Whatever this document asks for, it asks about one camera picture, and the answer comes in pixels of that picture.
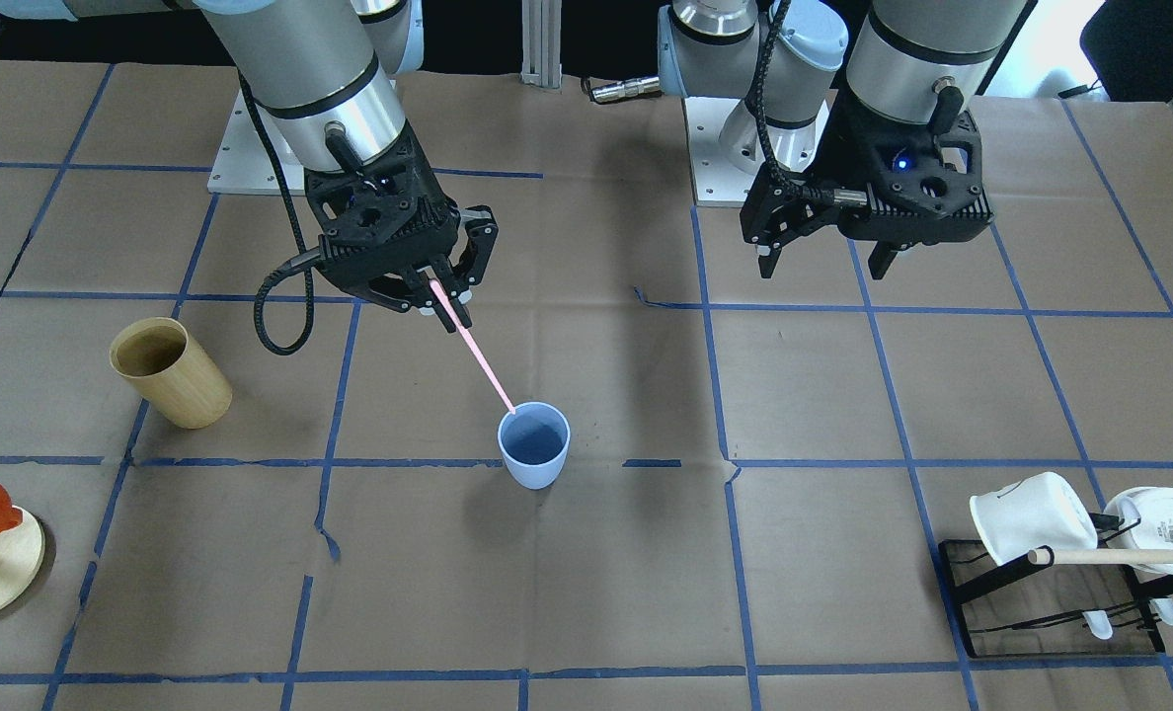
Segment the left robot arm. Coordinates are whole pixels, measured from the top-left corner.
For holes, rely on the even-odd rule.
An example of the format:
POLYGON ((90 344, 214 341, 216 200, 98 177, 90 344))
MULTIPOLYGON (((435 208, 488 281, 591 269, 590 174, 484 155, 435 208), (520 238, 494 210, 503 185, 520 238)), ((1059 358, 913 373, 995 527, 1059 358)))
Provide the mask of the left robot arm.
POLYGON ((991 225, 969 100, 1024 9, 872 1, 852 33, 821 1, 664 5, 662 92, 733 101, 719 145, 750 174, 740 225, 759 275, 826 226, 874 244, 881 279, 907 249, 991 225))

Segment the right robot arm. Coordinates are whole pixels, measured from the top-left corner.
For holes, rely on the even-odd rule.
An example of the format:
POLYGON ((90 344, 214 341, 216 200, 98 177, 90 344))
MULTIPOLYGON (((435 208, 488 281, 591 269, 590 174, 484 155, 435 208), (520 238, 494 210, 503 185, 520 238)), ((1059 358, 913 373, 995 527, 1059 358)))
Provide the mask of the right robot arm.
POLYGON ((301 163, 321 231, 263 280, 255 330, 271 341, 267 294, 286 279, 323 277, 361 302, 438 316, 469 329, 472 287, 499 237, 488 206, 447 196, 396 99, 360 14, 350 1, 199 1, 240 73, 245 110, 267 157, 267 124, 301 163))

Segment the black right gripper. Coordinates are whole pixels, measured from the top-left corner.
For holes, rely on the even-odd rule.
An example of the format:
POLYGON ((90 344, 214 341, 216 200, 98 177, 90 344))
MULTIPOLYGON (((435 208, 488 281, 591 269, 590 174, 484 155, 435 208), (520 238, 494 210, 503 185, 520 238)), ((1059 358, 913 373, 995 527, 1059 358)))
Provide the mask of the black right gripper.
POLYGON ((484 278, 500 235, 491 208, 457 211, 411 127, 369 160, 359 158, 338 124, 325 127, 324 145, 340 168, 305 174, 306 198, 323 231, 317 270, 364 302, 398 312, 433 310, 447 333, 472 329, 460 286, 479 286, 484 278), (466 248, 454 268, 459 226, 466 248))

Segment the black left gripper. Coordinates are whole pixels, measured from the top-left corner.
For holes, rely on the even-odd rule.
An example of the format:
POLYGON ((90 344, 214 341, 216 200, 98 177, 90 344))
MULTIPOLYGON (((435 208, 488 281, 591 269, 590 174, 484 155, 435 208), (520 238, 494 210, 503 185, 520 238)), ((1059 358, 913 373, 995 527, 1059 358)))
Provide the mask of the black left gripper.
MULTIPOLYGON (((866 194, 863 206, 836 217, 840 233, 875 244, 872 278, 883 279, 899 253, 965 243, 992 224, 982 180, 982 140, 960 87, 940 84, 920 124, 884 118, 850 90, 836 95, 812 171, 818 180, 866 194)), ((759 167, 740 211, 743 241, 757 246, 759 277, 771 279, 782 249, 834 224, 834 206, 814 189, 782 184, 759 167)))

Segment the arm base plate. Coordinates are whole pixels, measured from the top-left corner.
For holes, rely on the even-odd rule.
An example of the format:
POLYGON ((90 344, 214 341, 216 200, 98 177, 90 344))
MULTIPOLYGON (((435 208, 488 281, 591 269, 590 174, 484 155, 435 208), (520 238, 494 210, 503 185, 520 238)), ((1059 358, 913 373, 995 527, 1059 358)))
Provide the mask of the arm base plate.
MULTIPOLYGON (((258 109, 258 116, 265 126, 267 138, 274 145, 276 158, 282 167, 289 192, 294 197, 301 197, 305 194, 305 171, 301 163, 266 111, 258 109)), ((267 160, 265 147, 262 145, 262 138, 258 138, 240 93, 235 95, 233 109, 222 134, 219 149, 215 154, 206 189, 212 194, 242 195, 242 197, 273 197, 279 192, 271 161, 267 160)))
MULTIPOLYGON (((743 206, 753 184, 762 153, 757 124, 735 99, 682 99, 687 129, 690 168, 693 171, 694 205, 743 206)), ((805 171, 820 150, 829 118, 830 101, 822 101, 811 124, 785 129, 769 126, 773 153, 791 171, 805 171)))

